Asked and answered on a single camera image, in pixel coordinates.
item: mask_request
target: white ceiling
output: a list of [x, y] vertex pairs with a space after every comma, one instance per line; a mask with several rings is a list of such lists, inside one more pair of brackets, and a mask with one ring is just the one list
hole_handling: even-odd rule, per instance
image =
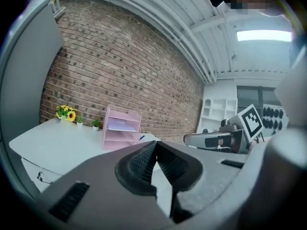
[[204, 80], [282, 79], [289, 70], [290, 43], [237, 41], [236, 32], [286, 30], [282, 16], [267, 17], [256, 11], [215, 8], [209, 0], [118, 0], [120, 5], [148, 20], [184, 53]]

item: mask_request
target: small green plant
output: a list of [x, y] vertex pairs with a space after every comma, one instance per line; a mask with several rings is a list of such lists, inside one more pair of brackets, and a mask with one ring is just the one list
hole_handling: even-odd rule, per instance
[[81, 116], [77, 116], [77, 123], [82, 123], [82, 117]]
[[93, 126], [94, 127], [99, 127], [99, 124], [100, 124], [99, 120], [94, 120], [93, 121]]

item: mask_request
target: pink file organizer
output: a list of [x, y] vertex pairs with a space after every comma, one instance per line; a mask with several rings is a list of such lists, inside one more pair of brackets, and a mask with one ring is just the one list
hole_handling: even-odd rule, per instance
[[141, 138], [141, 115], [136, 111], [108, 105], [102, 144], [104, 150], [118, 150], [138, 143]]

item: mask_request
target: ceiling light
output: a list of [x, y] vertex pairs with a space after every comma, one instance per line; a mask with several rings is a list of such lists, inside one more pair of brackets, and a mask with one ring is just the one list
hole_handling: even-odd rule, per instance
[[238, 41], [246, 40], [277, 40], [291, 42], [291, 32], [275, 30], [254, 30], [236, 33]]

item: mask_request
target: potted plant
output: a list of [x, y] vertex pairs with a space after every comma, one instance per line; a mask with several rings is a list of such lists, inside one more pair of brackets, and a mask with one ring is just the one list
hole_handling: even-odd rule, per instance
[[82, 117], [77, 116], [77, 127], [82, 128], [82, 126], [83, 126]]
[[93, 131], [98, 131], [99, 130], [99, 120], [94, 120], [93, 121]]
[[63, 120], [72, 122], [76, 118], [76, 110], [66, 105], [58, 106], [56, 116], [61, 122]]

